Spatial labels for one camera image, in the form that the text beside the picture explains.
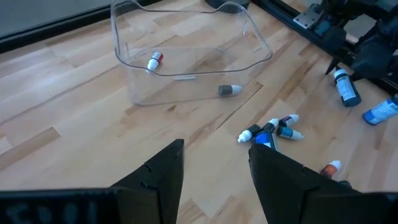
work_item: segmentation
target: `hardwood floor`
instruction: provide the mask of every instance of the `hardwood floor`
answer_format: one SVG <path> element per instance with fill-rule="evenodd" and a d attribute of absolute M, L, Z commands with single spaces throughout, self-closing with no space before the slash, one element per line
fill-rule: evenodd
<path fill-rule="evenodd" d="M 133 106 L 109 21 L 0 55 L 0 189 L 107 187 L 184 138 L 178 223 L 264 223 L 250 145 L 236 137 L 296 112 L 305 138 L 278 139 L 281 153 L 313 170 L 339 159 L 334 179 L 363 192 L 398 190 L 398 120 L 374 127 L 361 117 L 387 94 L 361 80 L 363 102 L 343 107 L 324 75 L 331 58 L 255 5 L 249 13 L 274 55 L 233 98 Z"/>

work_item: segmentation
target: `bottle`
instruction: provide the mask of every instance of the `bottle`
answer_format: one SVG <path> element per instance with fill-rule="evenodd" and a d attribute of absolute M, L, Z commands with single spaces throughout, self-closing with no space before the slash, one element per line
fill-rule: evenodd
<path fill-rule="evenodd" d="M 238 142 L 247 142 L 249 141 L 251 138 L 253 138 L 253 136 L 255 136 L 257 133 L 259 133 L 261 131 L 260 126 L 258 126 L 257 124 L 254 124 L 252 126 L 250 126 L 249 128 L 247 128 L 246 130 L 244 130 L 238 137 Z"/>
<path fill-rule="evenodd" d="M 239 85 L 220 85 L 218 94 L 220 96 L 236 96 L 242 92 L 243 87 Z"/>
<path fill-rule="evenodd" d="M 162 62 L 162 60 L 163 60 L 163 54 L 160 52 L 155 52 L 152 55 L 152 58 L 149 59 L 147 68 L 151 71 L 154 71 Z"/>
<path fill-rule="evenodd" d="M 279 126 L 278 130 L 276 131 L 276 135 L 290 140 L 301 140 L 304 138 L 300 132 L 281 126 Z"/>
<path fill-rule="evenodd" d="M 275 143 L 275 136 L 272 131 L 261 131 L 254 138 L 255 144 L 264 144 L 271 149 L 278 151 L 278 148 Z"/>
<path fill-rule="evenodd" d="M 371 125 L 377 125 L 398 114 L 398 95 L 395 95 L 363 114 L 363 119 Z"/>
<path fill-rule="evenodd" d="M 320 172 L 321 175 L 326 176 L 328 179 L 331 179 L 333 174 L 337 173 L 341 168 L 340 161 L 331 161 L 328 165 L 325 166 Z"/>
<path fill-rule="evenodd" d="M 358 91 L 356 91 L 354 83 L 349 78 L 346 70 L 336 67 L 335 83 L 338 93 L 343 100 L 345 107 L 352 107 L 360 104 L 362 101 Z"/>
<path fill-rule="evenodd" d="M 262 130 L 273 132 L 275 131 L 276 127 L 278 127 L 278 123 L 278 118 L 272 118 L 266 123 L 266 125 L 264 125 L 264 127 L 262 127 Z"/>
<path fill-rule="evenodd" d="M 279 120 L 279 126 L 289 127 L 290 125 L 296 123 L 300 116 L 297 114 L 291 114 Z"/>

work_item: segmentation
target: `clear plastic bin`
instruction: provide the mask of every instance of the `clear plastic bin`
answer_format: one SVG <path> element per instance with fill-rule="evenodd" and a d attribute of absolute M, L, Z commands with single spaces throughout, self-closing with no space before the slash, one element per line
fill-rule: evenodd
<path fill-rule="evenodd" d="M 146 7 L 115 0 L 111 22 L 129 97 L 138 105 L 219 97 L 220 85 L 245 87 L 272 56 L 248 12 L 233 2 L 214 10 L 201 0 Z M 154 52 L 164 58 L 150 71 Z"/>

